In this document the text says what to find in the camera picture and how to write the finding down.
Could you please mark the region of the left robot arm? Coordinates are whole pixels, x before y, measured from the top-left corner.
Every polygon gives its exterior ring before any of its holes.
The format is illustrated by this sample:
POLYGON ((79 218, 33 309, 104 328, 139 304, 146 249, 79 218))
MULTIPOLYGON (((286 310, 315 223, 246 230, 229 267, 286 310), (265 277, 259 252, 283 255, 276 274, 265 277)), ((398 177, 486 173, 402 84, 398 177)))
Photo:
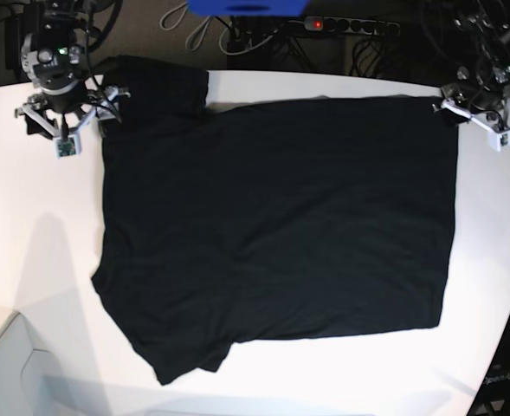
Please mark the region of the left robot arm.
POLYGON ((487 132, 495 151, 510 147, 510 19, 502 1, 439 4, 439 20, 452 16, 460 32, 457 50, 447 51, 426 23, 423 33, 437 55, 456 70, 456 80, 440 87, 432 106, 453 125, 473 123, 487 132))

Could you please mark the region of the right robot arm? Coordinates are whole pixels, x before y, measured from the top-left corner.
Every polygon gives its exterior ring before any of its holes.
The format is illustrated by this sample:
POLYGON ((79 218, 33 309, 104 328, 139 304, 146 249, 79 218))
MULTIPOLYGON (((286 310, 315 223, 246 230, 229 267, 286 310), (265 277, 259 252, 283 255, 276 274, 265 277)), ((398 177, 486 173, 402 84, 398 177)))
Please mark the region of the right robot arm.
POLYGON ((81 153, 81 131, 94 119, 121 122, 127 88, 102 87, 90 54, 107 39, 121 1, 33 1, 24 7, 21 69, 37 89, 15 109, 27 134, 51 140, 58 158, 81 153))

